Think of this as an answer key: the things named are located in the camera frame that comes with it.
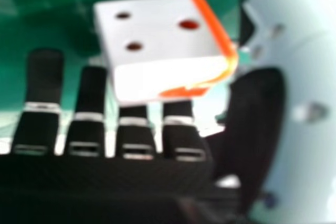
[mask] white block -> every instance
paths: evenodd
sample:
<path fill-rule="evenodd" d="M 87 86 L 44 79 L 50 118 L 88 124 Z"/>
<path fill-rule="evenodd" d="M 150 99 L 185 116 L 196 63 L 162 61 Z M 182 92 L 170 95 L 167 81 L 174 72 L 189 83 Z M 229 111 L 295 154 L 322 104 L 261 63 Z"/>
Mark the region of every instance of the white block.
<path fill-rule="evenodd" d="M 105 1 L 94 11 L 121 106 L 202 95 L 237 65 L 235 47 L 204 0 Z"/>

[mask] orange edge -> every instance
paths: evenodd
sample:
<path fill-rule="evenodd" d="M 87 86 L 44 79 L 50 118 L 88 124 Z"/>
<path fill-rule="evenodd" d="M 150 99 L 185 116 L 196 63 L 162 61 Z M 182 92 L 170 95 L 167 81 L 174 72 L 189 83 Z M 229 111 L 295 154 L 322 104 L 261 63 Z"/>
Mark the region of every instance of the orange edge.
<path fill-rule="evenodd" d="M 160 93 L 161 97 L 194 97 L 203 95 L 215 83 L 231 76 L 238 66 L 239 56 L 236 48 L 206 0 L 192 1 L 196 5 L 197 9 L 201 12 L 202 16 L 205 18 L 205 21 L 214 35 L 221 53 L 227 60 L 228 67 L 225 69 L 225 71 L 223 71 L 222 74 L 212 80 L 196 83 L 191 88 L 178 87 L 165 90 Z"/>

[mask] orange paint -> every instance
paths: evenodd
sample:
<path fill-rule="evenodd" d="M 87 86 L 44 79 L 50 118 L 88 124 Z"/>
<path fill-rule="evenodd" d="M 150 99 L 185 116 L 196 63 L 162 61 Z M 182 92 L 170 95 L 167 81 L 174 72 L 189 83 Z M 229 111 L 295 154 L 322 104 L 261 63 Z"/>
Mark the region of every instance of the orange paint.
<path fill-rule="evenodd" d="M 203 95 L 211 86 L 231 76 L 238 66 L 239 56 L 236 48 L 206 0 L 192 1 L 208 24 L 222 54 L 227 60 L 228 66 L 222 74 L 212 80 L 196 83 L 191 88 L 178 87 L 163 91 L 160 93 L 162 97 L 194 97 Z"/>

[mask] block top face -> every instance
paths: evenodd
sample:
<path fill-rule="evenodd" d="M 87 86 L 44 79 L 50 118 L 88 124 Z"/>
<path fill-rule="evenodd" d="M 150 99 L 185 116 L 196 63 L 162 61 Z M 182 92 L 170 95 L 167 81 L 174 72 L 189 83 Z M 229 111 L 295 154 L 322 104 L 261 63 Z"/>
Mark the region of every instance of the block top face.
<path fill-rule="evenodd" d="M 116 0 L 95 4 L 104 54 L 115 68 L 222 55 L 193 0 Z"/>

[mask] white and orange block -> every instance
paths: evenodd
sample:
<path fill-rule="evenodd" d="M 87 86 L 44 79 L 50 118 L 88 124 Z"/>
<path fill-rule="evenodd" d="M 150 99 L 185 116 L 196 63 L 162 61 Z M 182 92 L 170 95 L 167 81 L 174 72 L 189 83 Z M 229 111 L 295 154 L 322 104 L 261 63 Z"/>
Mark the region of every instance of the white and orange block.
<path fill-rule="evenodd" d="M 94 11 L 121 106 L 203 95 L 238 65 L 205 0 L 115 0 Z"/>

